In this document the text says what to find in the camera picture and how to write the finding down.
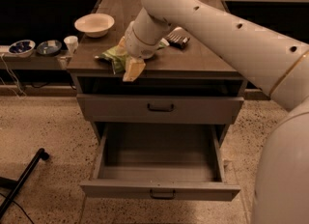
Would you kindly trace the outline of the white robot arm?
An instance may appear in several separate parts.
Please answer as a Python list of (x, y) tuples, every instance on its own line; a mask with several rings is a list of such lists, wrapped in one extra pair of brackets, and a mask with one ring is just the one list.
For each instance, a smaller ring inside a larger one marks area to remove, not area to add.
[(125, 33), (131, 56), (151, 58), (180, 26), (288, 110), (261, 154), (251, 224), (309, 224), (309, 44), (199, 0), (140, 1)]

